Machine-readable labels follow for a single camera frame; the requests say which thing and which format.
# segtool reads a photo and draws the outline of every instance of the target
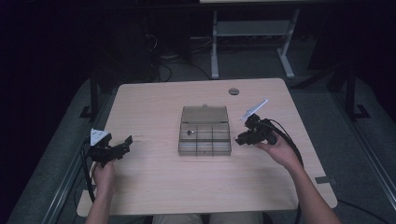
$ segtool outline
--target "person's left hand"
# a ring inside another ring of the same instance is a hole
[[[101,195],[112,197],[116,190],[114,160],[109,161],[105,167],[102,167],[100,163],[96,164],[96,168],[93,170],[93,179],[97,187],[96,197]]]

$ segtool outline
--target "gray carpet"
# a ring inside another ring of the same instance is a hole
[[[290,45],[288,55],[296,75],[293,80],[285,78],[276,55],[276,44],[234,53],[221,53],[219,55],[219,79],[281,77],[287,85],[297,84],[314,73],[306,70],[314,44],[313,41],[307,41],[292,42]],[[185,64],[185,61],[181,59],[164,62],[172,70],[169,81],[207,79],[206,76],[210,75],[209,53],[195,53],[191,61],[202,70]],[[167,67],[160,68],[162,80],[170,76],[170,70]],[[364,105],[371,118],[350,123],[337,100],[344,97],[344,91],[337,94],[328,92],[325,85],[329,78],[325,77],[305,90],[290,91],[291,96],[327,176],[334,178],[337,182],[332,186],[336,197],[339,200],[354,203],[391,223],[396,220],[395,209],[379,184],[351,125],[359,126],[375,149],[384,168],[389,172],[389,176],[396,180],[396,168],[393,165],[396,161],[395,125],[376,102],[370,88],[359,80],[356,103]],[[88,81],[81,86],[15,207],[9,223],[42,222],[45,217],[48,217],[46,214],[53,199],[62,193],[67,195],[63,210],[59,216],[51,220],[57,220],[57,223],[84,222],[83,217],[76,215],[75,206],[75,201],[78,202],[82,189],[85,189],[82,172],[79,171],[77,176],[73,176],[75,182],[66,192],[57,192],[57,189],[63,183],[71,160],[79,151],[79,146],[89,133],[89,129],[105,127],[116,93],[117,90],[109,94],[101,94],[101,113],[95,122],[89,122],[88,119],[78,117],[82,108],[90,103]],[[374,217],[343,203],[339,203],[334,211],[344,223],[381,223]],[[273,211],[269,212],[269,215],[274,223],[292,223],[295,211]],[[137,224],[143,223],[143,220],[143,217],[112,217],[110,223]]]

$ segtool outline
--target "wooden tabletop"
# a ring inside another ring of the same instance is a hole
[[[229,94],[237,88],[238,95]],[[275,119],[300,149],[305,170],[330,207],[337,204],[318,156],[280,78],[128,84],[119,88],[106,130],[122,143],[131,135],[131,152],[116,162],[117,192],[112,215],[217,213],[289,210],[297,207],[290,175],[264,151],[238,146],[231,156],[180,157],[177,153],[180,120],[186,105],[225,105],[230,136],[247,130],[240,118],[264,98],[258,112]],[[87,216],[92,202],[84,191],[78,214]]]

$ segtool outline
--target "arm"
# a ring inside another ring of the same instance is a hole
[[[264,143],[255,145],[266,151],[277,163],[283,165],[289,172],[300,201],[307,223],[341,223],[338,216],[323,200],[315,188],[304,167],[300,164],[288,143],[277,133],[276,144],[271,146]]]
[[[114,161],[108,162],[105,167],[97,164],[96,169],[93,171],[93,179],[97,187],[96,199],[92,204],[85,223],[107,223],[111,200],[115,191]]]

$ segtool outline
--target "clear plastic box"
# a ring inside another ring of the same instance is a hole
[[[180,156],[230,156],[226,106],[184,106],[178,143]]]

